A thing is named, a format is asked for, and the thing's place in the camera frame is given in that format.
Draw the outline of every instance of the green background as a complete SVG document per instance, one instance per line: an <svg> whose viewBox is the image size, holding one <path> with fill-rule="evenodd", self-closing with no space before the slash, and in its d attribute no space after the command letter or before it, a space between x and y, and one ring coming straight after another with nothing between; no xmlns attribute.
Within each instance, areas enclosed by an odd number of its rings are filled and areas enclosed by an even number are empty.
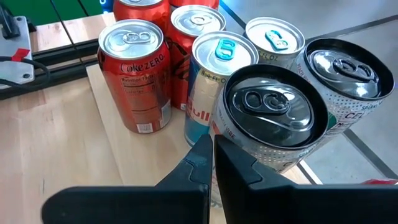
<svg viewBox="0 0 398 224"><path fill-rule="evenodd" d="M50 0L2 0L14 16L26 16L35 26L58 22ZM53 0L62 20L85 17L77 0ZM89 16L103 12L99 0L81 0Z"/></svg>

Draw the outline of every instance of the wooden table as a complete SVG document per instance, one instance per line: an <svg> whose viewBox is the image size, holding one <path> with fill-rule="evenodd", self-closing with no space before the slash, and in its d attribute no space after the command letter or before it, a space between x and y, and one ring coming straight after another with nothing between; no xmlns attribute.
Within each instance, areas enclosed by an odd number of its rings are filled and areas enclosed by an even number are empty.
<svg viewBox="0 0 398 224"><path fill-rule="evenodd" d="M65 21L74 42L112 23L112 14ZM39 26L31 39L33 51L70 44L60 23ZM90 79L0 101L1 224L41 223L42 204L66 187L155 185L189 150L181 111L156 134L130 133L98 66L87 69ZM284 175L309 184L297 167ZM212 210L211 222L224 223L222 210Z"/></svg>

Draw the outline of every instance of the celsius can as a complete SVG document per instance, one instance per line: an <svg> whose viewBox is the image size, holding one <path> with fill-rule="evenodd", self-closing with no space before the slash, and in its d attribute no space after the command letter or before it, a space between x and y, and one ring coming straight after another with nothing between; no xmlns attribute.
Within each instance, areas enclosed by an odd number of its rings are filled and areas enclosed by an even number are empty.
<svg viewBox="0 0 398 224"><path fill-rule="evenodd" d="M178 7L187 6L187 5L208 6L212 9L217 10L219 3L220 0L170 0L172 11L174 11Z"/></svg>
<svg viewBox="0 0 398 224"><path fill-rule="evenodd" d="M124 125L153 133L170 120L170 53L162 31L139 19L119 21L99 35L98 61Z"/></svg>
<svg viewBox="0 0 398 224"><path fill-rule="evenodd" d="M142 19L166 32L171 10L169 0L114 0L113 14L116 21Z"/></svg>
<svg viewBox="0 0 398 224"><path fill-rule="evenodd" d="M172 106L185 110L188 93L189 57L193 41L200 34L225 29L218 11L199 5L182 6L172 13L167 43L172 59Z"/></svg>
<svg viewBox="0 0 398 224"><path fill-rule="evenodd" d="M290 68L304 48L303 34L292 24L271 17L258 17L248 22L246 37L259 51L259 63Z"/></svg>
<svg viewBox="0 0 398 224"><path fill-rule="evenodd" d="M319 147L375 110L394 89L391 71L376 56L339 39L309 43L292 70L320 92L328 107L328 131Z"/></svg>
<svg viewBox="0 0 398 224"><path fill-rule="evenodd" d="M232 32L209 32L193 42L184 127L189 145L208 133L215 101L229 76L258 60L255 46Z"/></svg>
<svg viewBox="0 0 398 224"><path fill-rule="evenodd" d="M210 135L222 134L278 173L300 162L328 126L320 94L304 78L274 65L250 65L226 82ZM221 205L213 168L212 204Z"/></svg>

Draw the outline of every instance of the can lid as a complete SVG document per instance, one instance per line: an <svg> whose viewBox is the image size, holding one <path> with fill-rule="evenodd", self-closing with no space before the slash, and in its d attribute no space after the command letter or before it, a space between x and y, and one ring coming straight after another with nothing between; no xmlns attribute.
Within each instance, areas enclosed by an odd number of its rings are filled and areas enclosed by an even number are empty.
<svg viewBox="0 0 398 224"><path fill-rule="evenodd" d="M306 46L303 59L320 83L348 98L374 101L394 91L392 72L356 44L333 38L317 39Z"/></svg>
<svg viewBox="0 0 398 224"><path fill-rule="evenodd" d="M192 37L223 30L226 24L224 16L217 10L200 5L177 8L172 13L171 21L176 29Z"/></svg>
<svg viewBox="0 0 398 224"><path fill-rule="evenodd" d="M308 146L327 129L328 113L316 89L273 65L239 69L227 81L226 107L249 136L277 147Z"/></svg>
<svg viewBox="0 0 398 224"><path fill-rule="evenodd" d="M258 17L248 22L247 37L257 47L276 54L295 54L305 45L304 35L292 24L272 17Z"/></svg>
<svg viewBox="0 0 398 224"><path fill-rule="evenodd" d="M311 69L327 84L351 96L379 96L379 78L373 69L342 52L315 50L309 55Z"/></svg>
<svg viewBox="0 0 398 224"><path fill-rule="evenodd" d="M206 70L227 76L259 60L256 47L249 40L228 31L202 34L193 42L192 55Z"/></svg>
<svg viewBox="0 0 398 224"><path fill-rule="evenodd" d="M160 3L163 0L120 0L121 3L127 6L152 6L154 4Z"/></svg>
<svg viewBox="0 0 398 224"><path fill-rule="evenodd" d="M163 33L151 22L126 19L102 30L98 42L111 57L131 60L155 52L162 45Z"/></svg>

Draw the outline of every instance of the gray floor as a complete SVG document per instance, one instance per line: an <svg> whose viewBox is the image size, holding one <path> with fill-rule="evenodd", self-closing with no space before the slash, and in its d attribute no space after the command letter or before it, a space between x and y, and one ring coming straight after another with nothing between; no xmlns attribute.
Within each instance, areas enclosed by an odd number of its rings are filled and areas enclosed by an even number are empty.
<svg viewBox="0 0 398 224"><path fill-rule="evenodd" d="M243 33L236 20L247 23L259 16L276 17L295 24L312 38L366 24L338 38L361 45L378 56L398 80L397 0L223 0L220 12L227 30ZM385 22L384 18L392 17ZM314 152L305 161L324 183L360 183L398 174L398 91L372 114Z"/></svg>

